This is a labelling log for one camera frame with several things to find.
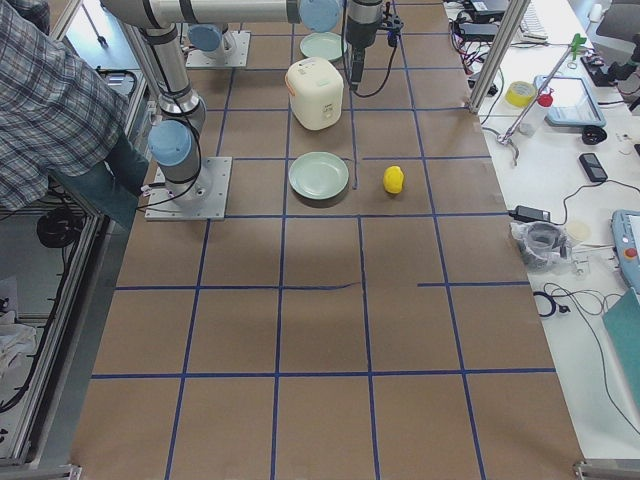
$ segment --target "black phone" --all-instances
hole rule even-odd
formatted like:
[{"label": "black phone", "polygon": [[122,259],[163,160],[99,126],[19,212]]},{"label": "black phone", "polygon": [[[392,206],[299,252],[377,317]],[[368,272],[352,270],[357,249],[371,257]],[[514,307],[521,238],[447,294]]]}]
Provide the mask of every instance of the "black phone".
[{"label": "black phone", "polygon": [[579,158],[582,168],[584,168],[584,171],[587,173],[589,180],[594,183],[602,183],[609,178],[595,153],[583,153]]}]

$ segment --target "white container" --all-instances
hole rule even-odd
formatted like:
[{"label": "white container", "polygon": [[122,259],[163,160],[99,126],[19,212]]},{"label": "white container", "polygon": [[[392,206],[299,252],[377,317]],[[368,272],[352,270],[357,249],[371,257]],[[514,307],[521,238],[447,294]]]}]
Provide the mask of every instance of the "white container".
[{"label": "white container", "polygon": [[340,119],[344,81],[331,62],[320,57],[296,62],[285,82],[291,110],[303,127],[321,130]]},{"label": "white container", "polygon": [[553,97],[550,93],[543,93],[540,95],[531,110],[527,112],[525,117],[522,119],[522,123],[518,127],[520,133],[531,136],[536,133],[536,130],[542,125],[544,119],[547,117],[547,112],[551,105],[553,104]]}]

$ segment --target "blue joint cap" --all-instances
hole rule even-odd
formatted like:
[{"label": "blue joint cap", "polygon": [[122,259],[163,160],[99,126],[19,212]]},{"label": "blue joint cap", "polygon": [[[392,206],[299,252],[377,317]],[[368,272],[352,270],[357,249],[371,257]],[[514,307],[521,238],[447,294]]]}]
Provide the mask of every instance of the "blue joint cap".
[{"label": "blue joint cap", "polygon": [[222,43],[222,32],[215,25],[190,25],[189,40],[203,52],[213,52]]},{"label": "blue joint cap", "polygon": [[342,4],[340,0],[301,0],[300,18],[313,32],[328,32],[338,23]]},{"label": "blue joint cap", "polygon": [[149,150],[163,167],[174,167],[182,163],[193,148],[189,129],[175,120],[165,120],[154,126],[149,133]]}]

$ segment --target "person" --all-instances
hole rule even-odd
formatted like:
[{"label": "person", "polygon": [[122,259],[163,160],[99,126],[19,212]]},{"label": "person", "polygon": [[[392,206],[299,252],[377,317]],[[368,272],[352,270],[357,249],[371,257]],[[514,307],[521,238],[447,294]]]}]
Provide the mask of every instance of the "person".
[{"label": "person", "polygon": [[41,198],[51,175],[129,229],[148,162],[127,99],[48,32],[46,1],[0,0],[0,205]]}]

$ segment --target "plaid shirt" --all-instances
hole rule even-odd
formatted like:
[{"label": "plaid shirt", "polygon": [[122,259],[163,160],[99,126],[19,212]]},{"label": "plaid shirt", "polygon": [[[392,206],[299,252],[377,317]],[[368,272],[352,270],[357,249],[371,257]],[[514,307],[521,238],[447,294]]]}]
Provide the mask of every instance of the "plaid shirt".
[{"label": "plaid shirt", "polygon": [[82,175],[124,126],[126,99],[61,42],[44,35],[43,0],[0,0],[0,205],[42,197],[49,171]]}]

